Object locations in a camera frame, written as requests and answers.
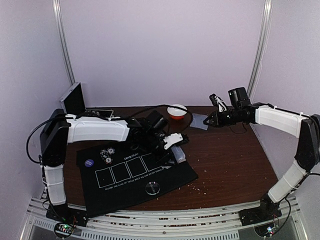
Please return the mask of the grey playing card deck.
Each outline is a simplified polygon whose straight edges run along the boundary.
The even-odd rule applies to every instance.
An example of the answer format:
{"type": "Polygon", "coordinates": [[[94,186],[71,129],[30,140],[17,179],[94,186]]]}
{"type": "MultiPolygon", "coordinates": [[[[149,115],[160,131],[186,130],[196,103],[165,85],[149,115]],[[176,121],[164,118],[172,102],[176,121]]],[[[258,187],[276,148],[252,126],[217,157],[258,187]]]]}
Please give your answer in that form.
{"type": "Polygon", "coordinates": [[[185,155],[185,153],[184,153],[184,151],[183,151],[183,149],[180,147],[180,146],[173,146],[172,148],[171,148],[171,151],[172,151],[172,153],[173,153],[173,155],[174,155],[174,158],[175,158],[175,160],[176,160],[176,162],[178,163],[178,164],[180,164],[180,163],[182,163],[182,162],[185,162],[187,159],[186,159],[186,155],[185,155]]]}

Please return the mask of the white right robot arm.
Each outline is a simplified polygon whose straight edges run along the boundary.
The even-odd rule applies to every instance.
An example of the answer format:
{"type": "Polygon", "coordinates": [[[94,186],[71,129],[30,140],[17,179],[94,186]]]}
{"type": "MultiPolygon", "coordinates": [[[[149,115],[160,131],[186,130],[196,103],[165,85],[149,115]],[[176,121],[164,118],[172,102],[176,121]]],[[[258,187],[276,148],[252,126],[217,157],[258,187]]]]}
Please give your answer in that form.
{"type": "Polygon", "coordinates": [[[267,103],[226,107],[216,104],[203,123],[214,128],[251,124],[278,181],[252,209],[259,220],[268,220],[279,204],[297,190],[320,161],[320,116],[296,113],[267,103]]]}

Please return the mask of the black dealer button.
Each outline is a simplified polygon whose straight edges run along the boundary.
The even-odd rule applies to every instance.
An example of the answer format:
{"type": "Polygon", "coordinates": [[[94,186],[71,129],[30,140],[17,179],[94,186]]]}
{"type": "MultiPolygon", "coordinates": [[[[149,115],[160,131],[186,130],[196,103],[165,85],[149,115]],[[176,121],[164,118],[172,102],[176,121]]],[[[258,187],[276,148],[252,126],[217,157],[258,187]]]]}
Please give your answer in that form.
{"type": "Polygon", "coordinates": [[[149,181],[145,186],[145,192],[150,196],[157,195],[160,189],[160,185],[155,181],[149,181]]]}

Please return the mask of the purple small blind button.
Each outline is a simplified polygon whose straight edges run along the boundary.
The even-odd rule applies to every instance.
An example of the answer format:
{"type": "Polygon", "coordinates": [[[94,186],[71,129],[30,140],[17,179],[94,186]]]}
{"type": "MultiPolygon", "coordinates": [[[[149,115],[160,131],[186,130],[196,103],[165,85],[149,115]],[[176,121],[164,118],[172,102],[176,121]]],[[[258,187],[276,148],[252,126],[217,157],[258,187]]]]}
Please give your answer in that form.
{"type": "Polygon", "coordinates": [[[90,168],[94,165],[94,160],[93,159],[87,159],[85,162],[84,162],[84,166],[87,167],[87,168],[90,168]]]}

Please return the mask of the black poker play mat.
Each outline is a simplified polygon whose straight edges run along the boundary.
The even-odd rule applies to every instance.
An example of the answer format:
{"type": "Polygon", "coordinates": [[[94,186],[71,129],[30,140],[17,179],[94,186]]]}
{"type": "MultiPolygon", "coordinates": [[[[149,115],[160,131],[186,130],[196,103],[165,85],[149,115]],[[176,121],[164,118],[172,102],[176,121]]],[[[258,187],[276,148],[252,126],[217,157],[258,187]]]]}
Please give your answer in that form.
{"type": "Polygon", "coordinates": [[[198,178],[187,161],[162,166],[155,163],[152,153],[133,151],[125,142],[114,141],[79,150],[76,164],[90,218],[155,199],[198,178]],[[115,150],[111,164],[106,164],[100,156],[100,151],[107,148],[115,150]],[[85,167],[87,159],[94,160],[92,167],[85,167]],[[160,185],[156,195],[148,195],[145,191],[146,184],[152,181],[160,185]]]}

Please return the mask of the aluminium poker chip case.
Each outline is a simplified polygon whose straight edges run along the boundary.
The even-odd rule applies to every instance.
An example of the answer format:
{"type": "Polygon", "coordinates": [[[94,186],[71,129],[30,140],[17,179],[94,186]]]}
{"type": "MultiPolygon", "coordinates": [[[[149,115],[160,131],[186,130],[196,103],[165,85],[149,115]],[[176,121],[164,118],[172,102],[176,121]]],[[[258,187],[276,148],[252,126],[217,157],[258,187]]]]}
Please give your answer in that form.
{"type": "Polygon", "coordinates": [[[66,120],[80,118],[97,118],[106,121],[121,120],[121,117],[114,116],[113,110],[86,107],[80,82],[74,83],[59,99],[59,102],[66,120]]]}

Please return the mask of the poker chip pile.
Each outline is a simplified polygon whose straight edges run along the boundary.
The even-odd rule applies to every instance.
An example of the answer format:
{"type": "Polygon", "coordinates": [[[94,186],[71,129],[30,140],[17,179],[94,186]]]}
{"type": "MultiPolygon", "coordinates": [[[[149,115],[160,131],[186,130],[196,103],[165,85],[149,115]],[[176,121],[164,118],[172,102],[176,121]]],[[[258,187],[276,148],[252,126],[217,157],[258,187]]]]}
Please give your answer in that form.
{"type": "Polygon", "coordinates": [[[104,148],[100,151],[100,157],[106,164],[113,162],[112,155],[115,153],[115,149],[112,147],[104,148]]]}

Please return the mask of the aluminium frame post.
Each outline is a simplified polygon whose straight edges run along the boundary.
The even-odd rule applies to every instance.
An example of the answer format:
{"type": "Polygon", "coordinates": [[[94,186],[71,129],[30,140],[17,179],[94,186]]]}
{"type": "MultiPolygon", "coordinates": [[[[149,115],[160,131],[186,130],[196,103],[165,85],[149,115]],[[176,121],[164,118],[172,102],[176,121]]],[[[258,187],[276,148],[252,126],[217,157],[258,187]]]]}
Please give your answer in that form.
{"type": "Polygon", "coordinates": [[[67,39],[66,39],[62,10],[61,10],[61,1],[53,0],[52,6],[53,6],[53,13],[55,17],[56,26],[57,26],[57,31],[59,35],[59,40],[60,40],[63,61],[64,61],[66,73],[67,73],[67,78],[70,82],[70,85],[72,86],[73,84],[75,84],[76,80],[75,80],[72,63],[69,55],[69,50],[67,46],[67,39]]]}
{"type": "Polygon", "coordinates": [[[260,72],[262,69],[262,60],[263,60],[264,52],[267,47],[267,41],[268,41],[269,32],[270,32],[273,3],[274,3],[273,0],[264,1],[259,38],[257,42],[257,48],[256,48],[252,70],[251,70],[251,75],[250,75],[250,79],[247,87],[247,94],[250,99],[254,98],[259,77],[260,77],[260,72]]]}

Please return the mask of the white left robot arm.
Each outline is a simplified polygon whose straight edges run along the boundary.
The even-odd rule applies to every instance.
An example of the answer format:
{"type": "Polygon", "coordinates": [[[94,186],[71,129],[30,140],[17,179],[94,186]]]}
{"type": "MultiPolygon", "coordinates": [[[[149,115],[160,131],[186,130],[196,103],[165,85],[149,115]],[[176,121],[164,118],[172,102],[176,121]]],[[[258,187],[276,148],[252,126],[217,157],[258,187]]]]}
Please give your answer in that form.
{"type": "Polygon", "coordinates": [[[154,151],[161,159],[169,149],[182,141],[179,133],[163,136],[162,126],[147,119],[102,117],[93,113],[66,114],[56,109],[40,133],[40,165],[42,166],[52,213],[61,222],[72,218],[67,204],[63,168],[67,145],[85,141],[128,142],[154,151]]]}

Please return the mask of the left aluminium frame post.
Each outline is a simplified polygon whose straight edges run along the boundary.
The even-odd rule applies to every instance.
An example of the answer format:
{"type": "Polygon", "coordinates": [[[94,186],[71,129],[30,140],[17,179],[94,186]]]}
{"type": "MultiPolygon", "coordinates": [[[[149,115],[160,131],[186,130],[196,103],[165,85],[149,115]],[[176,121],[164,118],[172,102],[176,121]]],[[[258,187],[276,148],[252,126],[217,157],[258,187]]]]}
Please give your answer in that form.
{"type": "Polygon", "coordinates": [[[75,84],[76,80],[75,80],[72,63],[69,55],[69,50],[67,46],[67,39],[66,39],[62,10],[61,10],[61,1],[53,0],[52,6],[53,6],[53,13],[55,17],[56,26],[57,26],[57,31],[59,35],[59,40],[60,40],[63,61],[64,61],[66,73],[67,73],[67,78],[70,82],[70,85],[72,86],[73,84],[75,84]]]}

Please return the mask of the blue patterned playing card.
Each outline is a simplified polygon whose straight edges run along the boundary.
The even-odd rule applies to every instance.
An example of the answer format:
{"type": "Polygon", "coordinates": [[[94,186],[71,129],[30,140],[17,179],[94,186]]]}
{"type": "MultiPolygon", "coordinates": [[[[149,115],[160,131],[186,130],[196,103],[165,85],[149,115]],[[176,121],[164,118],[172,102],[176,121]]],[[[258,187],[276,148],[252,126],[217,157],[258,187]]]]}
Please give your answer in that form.
{"type": "Polygon", "coordinates": [[[207,131],[209,126],[204,124],[204,120],[207,117],[208,116],[204,114],[193,113],[190,127],[207,131]]]}

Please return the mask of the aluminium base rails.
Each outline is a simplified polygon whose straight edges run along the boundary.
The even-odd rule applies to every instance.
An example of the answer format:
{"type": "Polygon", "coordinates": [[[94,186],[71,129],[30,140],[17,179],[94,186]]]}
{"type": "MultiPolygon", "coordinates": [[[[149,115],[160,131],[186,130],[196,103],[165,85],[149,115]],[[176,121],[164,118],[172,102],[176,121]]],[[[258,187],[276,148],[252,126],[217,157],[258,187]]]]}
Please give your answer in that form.
{"type": "Polygon", "coordinates": [[[65,233],[68,240],[263,240],[258,231],[270,233],[270,225],[282,227],[270,240],[307,240],[308,234],[295,197],[282,202],[281,217],[244,226],[239,211],[258,202],[189,210],[119,210],[90,218],[86,226],[65,233]]]}

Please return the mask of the white and red bowl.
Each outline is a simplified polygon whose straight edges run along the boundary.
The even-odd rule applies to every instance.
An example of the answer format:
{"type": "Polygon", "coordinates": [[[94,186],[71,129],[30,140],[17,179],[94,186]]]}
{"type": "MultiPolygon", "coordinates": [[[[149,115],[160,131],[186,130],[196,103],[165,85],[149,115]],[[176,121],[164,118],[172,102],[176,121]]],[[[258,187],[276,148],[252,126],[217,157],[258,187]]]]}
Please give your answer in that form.
{"type": "Polygon", "coordinates": [[[182,120],[187,114],[187,108],[181,104],[172,104],[167,107],[167,112],[171,119],[182,120]]]}

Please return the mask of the right aluminium frame post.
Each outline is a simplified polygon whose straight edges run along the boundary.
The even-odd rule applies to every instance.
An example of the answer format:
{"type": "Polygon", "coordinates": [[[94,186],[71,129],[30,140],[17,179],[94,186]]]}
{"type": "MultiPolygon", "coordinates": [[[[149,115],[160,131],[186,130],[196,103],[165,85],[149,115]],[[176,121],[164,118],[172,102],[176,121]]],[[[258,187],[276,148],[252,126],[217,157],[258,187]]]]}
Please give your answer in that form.
{"type": "Polygon", "coordinates": [[[251,75],[250,75],[250,79],[247,87],[247,94],[250,99],[254,98],[259,77],[260,77],[260,72],[262,69],[262,60],[263,60],[264,52],[267,47],[267,41],[268,41],[269,32],[270,32],[273,3],[274,3],[273,0],[264,1],[259,38],[257,42],[257,48],[256,48],[252,70],[251,70],[251,75]]]}

